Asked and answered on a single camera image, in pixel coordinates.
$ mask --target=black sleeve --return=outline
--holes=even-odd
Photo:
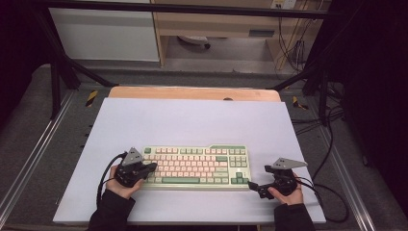
[[[279,205],[275,209],[276,231],[315,231],[304,204]]]
[[[116,193],[105,190],[99,207],[90,217],[89,231],[124,231],[127,218],[135,205],[133,198],[125,199]]]

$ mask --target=handheld controller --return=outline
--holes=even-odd
[[[283,195],[290,195],[297,187],[292,168],[306,167],[306,162],[298,162],[285,158],[279,158],[272,166],[265,166],[265,171],[272,173],[275,181],[271,184],[259,186],[254,182],[248,182],[248,187],[252,191],[258,192],[261,198],[273,199],[273,195],[268,191],[269,187],[274,187]]]
[[[144,165],[143,157],[135,147],[132,147],[117,167],[115,180],[124,187],[132,188],[140,179],[146,179],[156,167],[156,163]]]

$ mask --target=hand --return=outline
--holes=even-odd
[[[141,188],[141,185],[143,184],[143,179],[140,179],[132,188],[124,187],[115,180],[116,169],[117,166],[111,167],[109,178],[112,180],[106,183],[106,189],[118,194],[123,198],[129,199],[134,192],[138,191]]]
[[[302,193],[301,185],[299,183],[297,183],[296,189],[290,195],[283,195],[278,190],[276,190],[274,187],[269,187],[268,191],[276,199],[278,199],[281,202],[281,204],[294,205],[294,204],[303,203],[303,193]]]

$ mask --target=metal bracket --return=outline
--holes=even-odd
[[[306,167],[308,166],[306,162],[299,162],[299,161],[294,161],[286,158],[279,158],[273,165],[271,166],[273,169],[282,169],[282,170],[287,170],[287,169],[292,169],[295,167]]]
[[[126,155],[125,159],[122,162],[122,165],[129,166],[135,163],[141,163],[143,161],[143,157],[139,153],[139,151],[135,148],[132,147],[129,150],[129,153]]]

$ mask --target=gray carpet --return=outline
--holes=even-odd
[[[108,80],[124,85],[263,89],[280,83],[276,78],[263,74],[163,71],[99,71],[99,74]],[[2,182],[0,195],[2,198],[24,165],[51,115],[49,79],[49,73],[46,69],[39,69],[36,72],[33,84],[27,90],[8,125],[1,131],[0,163],[6,172],[0,175]],[[61,225],[52,222],[58,207],[56,201],[64,194],[66,185],[81,155],[81,145],[87,141],[86,134],[91,130],[89,126],[93,124],[103,98],[109,93],[109,89],[96,87],[90,79],[85,77],[81,79],[84,84],[76,92],[64,120],[10,214],[7,225],[44,225],[54,226],[55,230],[63,229]],[[294,95],[299,98],[299,102],[307,102],[301,94],[301,86],[301,83],[296,83],[288,90],[283,90],[281,92],[282,100],[287,103],[291,118],[313,118],[310,110],[293,106]],[[98,89],[98,95],[92,106],[90,108],[85,107],[90,91],[95,89]],[[295,125],[294,129],[297,131],[300,127]],[[358,145],[349,132],[346,121],[333,122],[333,131],[335,144],[354,178],[377,229],[408,230],[406,217],[395,203],[377,170],[364,167],[362,164]],[[327,146],[319,129],[299,135],[298,141],[304,157],[309,163],[309,171],[313,174],[323,159]],[[316,183],[328,186],[344,196],[330,159],[320,171]],[[332,193],[322,192],[322,196],[325,214],[331,218],[341,218],[344,215],[341,201]],[[352,211],[350,211],[350,217],[346,222],[327,222],[317,225],[317,229],[359,230],[359,226]]]

